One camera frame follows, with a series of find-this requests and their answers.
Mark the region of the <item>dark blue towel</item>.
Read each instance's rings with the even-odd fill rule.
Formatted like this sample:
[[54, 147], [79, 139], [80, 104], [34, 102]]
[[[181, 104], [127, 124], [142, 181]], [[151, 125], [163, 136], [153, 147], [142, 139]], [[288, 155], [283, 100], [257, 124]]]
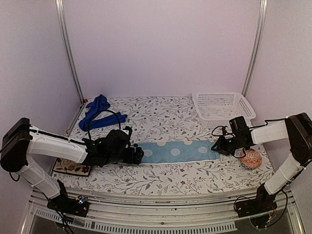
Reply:
[[124, 123], [127, 115], [122, 115], [120, 112], [111, 113], [109, 116], [96, 119], [99, 114], [108, 111], [110, 106], [110, 103], [104, 95], [101, 94], [97, 96], [94, 101], [87, 104], [86, 108], [88, 108], [88, 111], [85, 113], [85, 117], [79, 122], [79, 128], [87, 132], [92, 129]]

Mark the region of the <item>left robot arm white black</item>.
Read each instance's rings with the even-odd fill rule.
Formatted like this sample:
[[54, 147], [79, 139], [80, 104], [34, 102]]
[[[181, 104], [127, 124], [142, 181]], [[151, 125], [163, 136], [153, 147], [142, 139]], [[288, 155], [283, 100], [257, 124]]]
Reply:
[[131, 146], [131, 133], [132, 129], [125, 127], [111, 130], [106, 137], [96, 140], [74, 140], [43, 131], [23, 117], [3, 136], [0, 165], [5, 171], [23, 177], [67, 212], [73, 204], [63, 184], [49, 176], [32, 155], [62, 158], [84, 166], [103, 167], [119, 162], [139, 165], [144, 152], [137, 145]]

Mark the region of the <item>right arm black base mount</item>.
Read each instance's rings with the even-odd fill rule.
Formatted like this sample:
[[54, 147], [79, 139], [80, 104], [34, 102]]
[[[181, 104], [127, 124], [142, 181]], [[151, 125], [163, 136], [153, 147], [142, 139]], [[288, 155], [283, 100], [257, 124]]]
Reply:
[[264, 185], [261, 185], [256, 191], [255, 198], [236, 201], [234, 203], [234, 210], [237, 212], [238, 217], [273, 211], [277, 208], [275, 197], [276, 195], [270, 195]]

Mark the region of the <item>light blue orange dotted towel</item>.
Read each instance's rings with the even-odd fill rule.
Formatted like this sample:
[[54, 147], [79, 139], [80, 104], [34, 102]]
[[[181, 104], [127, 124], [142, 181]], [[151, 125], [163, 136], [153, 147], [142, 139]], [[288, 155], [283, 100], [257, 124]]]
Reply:
[[220, 160], [220, 154], [212, 151], [213, 141], [187, 140], [140, 143], [144, 151], [142, 164], [179, 164]]

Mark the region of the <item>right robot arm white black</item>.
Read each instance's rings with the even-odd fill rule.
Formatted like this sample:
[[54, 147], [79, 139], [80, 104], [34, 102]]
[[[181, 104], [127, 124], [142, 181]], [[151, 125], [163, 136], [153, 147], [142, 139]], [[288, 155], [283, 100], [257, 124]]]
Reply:
[[276, 154], [275, 173], [257, 189], [252, 202], [255, 212], [261, 213], [271, 204], [271, 197], [291, 184], [312, 161], [312, 120], [307, 113], [279, 119], [268, 119], [264, 125], [249, 127], [243, 116], [230, 119], [230, 132], [225, 126], [217, 135], [211, 150], [223, 155], [235, 155], [238, 149], [247, 150], [263, 145], [269, 158]]

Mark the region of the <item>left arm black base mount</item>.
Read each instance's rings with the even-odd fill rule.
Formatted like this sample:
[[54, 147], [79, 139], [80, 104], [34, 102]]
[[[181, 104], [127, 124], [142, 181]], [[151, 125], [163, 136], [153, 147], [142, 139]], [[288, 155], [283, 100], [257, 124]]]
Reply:
[[47, 208], [60, 213], [86, 217], [90, 206], [88, 197], [79, 195], [75, 198], [70, 198], [64, 184], [60, 180], [57, 180], [57, 182], [60, 186], [60, 195], [53, 199], [48, 199]]

